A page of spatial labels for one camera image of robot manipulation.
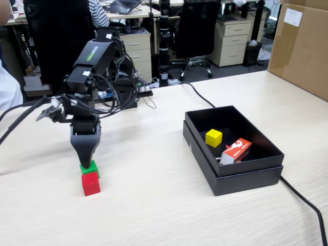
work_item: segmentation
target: office chair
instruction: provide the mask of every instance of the office chair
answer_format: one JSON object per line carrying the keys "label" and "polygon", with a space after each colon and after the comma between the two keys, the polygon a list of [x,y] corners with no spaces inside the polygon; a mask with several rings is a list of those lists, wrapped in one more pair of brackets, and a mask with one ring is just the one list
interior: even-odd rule
{"label": "office chair", "polygon": [[184,0],[180,23],[177,28],[170,27],[170,47],[182,61],[172,64],[183,64],[180,80],[185,78],[185,71],[190,66],[207,69],[212,78],[210,63],[206,59],[192,60],[196,56],[211,54],[214,49],[214,30],[221,0]]}
{"label": "office chair", "polygon": [[60,93],[86,43],[95,38],[88,0],[24,0],[42,79]]}

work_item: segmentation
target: beige drawer cabinet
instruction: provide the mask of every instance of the beige drawer cabinet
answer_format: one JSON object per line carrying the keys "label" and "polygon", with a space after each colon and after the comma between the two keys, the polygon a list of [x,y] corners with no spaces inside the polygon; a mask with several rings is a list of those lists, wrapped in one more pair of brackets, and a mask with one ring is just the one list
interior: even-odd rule
{"label": "beige drawer cabinet", "polygon": [[120,36],[128,55],[132,58],[140,78],[148,82],[152,78],[150,33],[132,33]]}
{"label": "beige drawer cabinet", "polygon": [[217,21],[214,33],[214,50],[207,56],[219,67],[241,64],[244,59],[251,21],[235,17],[231,22]]}

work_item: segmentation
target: red cube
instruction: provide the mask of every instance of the red cube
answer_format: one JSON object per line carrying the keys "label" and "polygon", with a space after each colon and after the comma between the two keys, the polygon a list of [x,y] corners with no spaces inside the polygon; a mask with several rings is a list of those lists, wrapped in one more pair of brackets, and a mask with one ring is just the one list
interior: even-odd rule
{"label": "red cube", "polygon": [[90,196],[100,192],[97,172],[82,175],[82,186],[85,196]]}

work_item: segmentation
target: open box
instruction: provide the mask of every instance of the open box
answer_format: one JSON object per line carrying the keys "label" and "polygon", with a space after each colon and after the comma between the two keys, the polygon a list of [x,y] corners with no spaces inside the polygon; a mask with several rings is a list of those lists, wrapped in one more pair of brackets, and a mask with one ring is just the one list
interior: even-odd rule
{"label": "open box", "polygon": [[[216,148],[205,143],[211,129],[222,132]],[[233,106],[186,112],[183,135],[215,195],[279,181],[284,154]],[[241,163],[222,166],[215,158],[239,138],[252,143],[249,154]]]}

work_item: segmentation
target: white sleeve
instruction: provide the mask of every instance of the white sleeve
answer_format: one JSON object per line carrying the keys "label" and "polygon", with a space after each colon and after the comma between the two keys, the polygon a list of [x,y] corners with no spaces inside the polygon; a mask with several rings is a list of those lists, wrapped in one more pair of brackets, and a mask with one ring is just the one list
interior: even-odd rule
{"label": "white sleeve", "polygon": [[0,110],[22,103],[23,95],[18,81],[2,67],[0,60]]}
{"label": "white sleeve", "polygon": [[100,5],[99,0],[89,0],[89,8],[95,27],[107,27],[109,25],[108,17]]}

